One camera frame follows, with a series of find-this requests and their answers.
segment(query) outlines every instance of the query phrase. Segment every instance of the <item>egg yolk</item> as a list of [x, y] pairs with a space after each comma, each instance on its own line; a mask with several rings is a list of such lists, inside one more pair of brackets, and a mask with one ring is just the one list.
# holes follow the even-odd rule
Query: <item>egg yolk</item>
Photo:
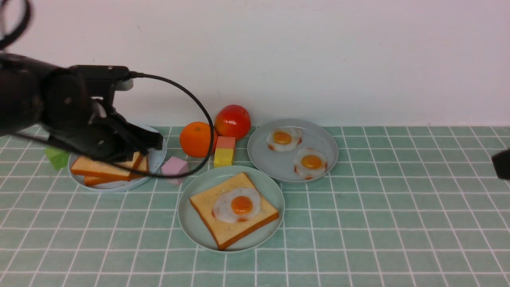
[[301, 164], [307, 169], [316, 170], [322, 166], [322, 160], [316, 155], [307, 155], [303, 156]]
[[247, 214], [253, 209], [251, 199], [246, 196], [238, 196], [232, 199], [230, 206], [235, 214]]
[[290, 144], [291, 140], [292, 140], [292, 137], [288, 133], [275, 132], [273, 134], [273, 141], [277, 144], [288, 145], [288, 144]]

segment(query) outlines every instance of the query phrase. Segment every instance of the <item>green block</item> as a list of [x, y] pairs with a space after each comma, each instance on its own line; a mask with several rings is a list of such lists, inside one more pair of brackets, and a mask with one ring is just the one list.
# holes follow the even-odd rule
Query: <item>green block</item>
[[67, 153], [66, 151], [56, 149], [53, 147], [47, 147], [44, 149], [44, 153], [46, 154], [49, 161], [52, 163], [53, 168], [56, 171], [59, 171], [67, 166], [67, 163], [69, 161], [69, 153]]

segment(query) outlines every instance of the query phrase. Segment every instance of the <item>gray plate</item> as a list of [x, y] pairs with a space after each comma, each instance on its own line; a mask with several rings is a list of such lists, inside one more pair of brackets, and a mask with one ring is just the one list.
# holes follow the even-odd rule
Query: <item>gray plate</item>
[[[267, 147], [266, 137], [276, 128], [294, 127], [303, 132], [302, 143], [290, 152], [275, 152]], [[313, 148], [327, 158], [326, 172], [320, 177], [303, 180], [294, 172], [292, 159], [302, 148]], [[279, 119], [256, 129], [248, 140], [248, 156], [255, 167], [277, 181], [285, 183], [305, 183], [326, 175], [337, 163], [338, 145], [325, 129], [301, 119]]]
[[[149, 130], [151, 132], [157, 132], [157, 130], [155, 130], [151, 127], [148, 127], [148, 126], [139, 125], [139, 127]], [[163, 165], [163, 161], [165, 160], [166, 152], [167, 152], [167, 144], [166, 144], [166, 140], [164, 137], [163, 137], [163, 148], [160, 151], [155, 150], [155, 149], [149, 149], [149, 171], [150, 171], [150, 173], [156, 173], [160, 169], [160, 167]], [[67, 169], [68, 169], [69, 173], [71, 174], [71, 178], [73, 178], [73, 180], [75, 182], [77, 182], [79, 185], [83, 186], [84, 188], [86, 188], [88, 190], [92, 190], [95, 192], [103, 192], [103, 193], [104, 192], [118, 193], [118, 192], [124, 192], [129, 189], [133, 189], [133, 188], [145, 183], [147, 180], [149, 180], [148, 177], [142, 177], [142, 178], [133, 179], [132, 181], [115, 181], [115, 182], [110, 182], [110, 183], [98, 184], [98, 185], [94, 185], [94, 186], [86, 186], [84, 183], [84, 176], [74, 175], [71, 172], [71, 166], [74, 164], [74, 162], [77, 159], [78, 159], [78, 156], [76, 154], [71, 154], [69, 156], [69, 164], [67, 165]]]
[[[206, 225], [200, 219], [193, 206], [191, 206], [190, 198], [241, 172], [245, 172], [248, 175], [262, 196], [278, 210], [279, 217], [277, 220], [264, 225], [250, 235], [230, 245], [226, 250], [220, 251]], [[232, 253], [255, 248], [271, 238], [282, 222], [284, 212], [284, 195], [274, 180], [256, 169], [242, 165], [230, 165], [207, 171], [190, 182], [179, 199], [177, 214], [179, 216], [179, 223], [189, 239], [212, 251]]]

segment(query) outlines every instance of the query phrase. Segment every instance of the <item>toast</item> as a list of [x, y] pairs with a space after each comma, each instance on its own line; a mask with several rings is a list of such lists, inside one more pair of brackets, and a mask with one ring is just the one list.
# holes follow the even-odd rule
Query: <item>toast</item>
[[[135, 169], [138, 171], [144, 172], [144, 173], [148, 173], [149, 172], [148, 156], [144, 156], [142, 158], [140, 164], [138, 165], [138, 168], [135, 168]], [[141, 177], [144, 177], [144, 176], [138, 175], [135, 173], [131, 173], [130, 181], [133, 179], [136, 179], [136, 178], [141, 178]], [[95, 177], [95, 176], [85, 176], [85, 178], [84, 178], [84, 184], [86, 186], [94, 186], [94, 185], [98, 185], [98, 184], [102, 184], [102, 183], [110, 183], [110, 182], [115, 182], [115, 181], [118, 181], [118, 180], [113, 180], [111, 178], [104, 178], [104, 177]]]
[[[133, 154], [133, 160], [123, 162], [119, 165], [125, 168], [136, 169], [142, 161], [142, 158], [143, 156], [140, 154], [140, 152], [136, 152]], [[84, 156], [80, 156], [72, 164], [71, 172], [75, 175], [108, 178], [113, 181], [129, 181], [131, 179], [131, 172], [129, 171], [121, 170], [115, 166], [99, 161], [94, 161]]]
[[226, 181], [190, 198], [191, 205], [218, 245], [219, 250], [225, 250], [230, 245], [251, 234], [262, 226], [275, 221], [279, 212], [262, 195], [261, 210], [257, 216], [243, 222], [226, 223], [213, 216], [216, 200], [224, 193], [237, 188], [257, 189], [245, 173], [239, 173]]

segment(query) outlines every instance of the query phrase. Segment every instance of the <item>red tomato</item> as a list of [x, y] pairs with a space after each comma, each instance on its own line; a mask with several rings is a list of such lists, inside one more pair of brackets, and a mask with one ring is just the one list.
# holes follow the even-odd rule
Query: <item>red tomato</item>
[[228, 105], [216, 116], [214, 126], [220, 136], [231, 136], [240, 140], [250, 131], [250, 115], [241, 106]]

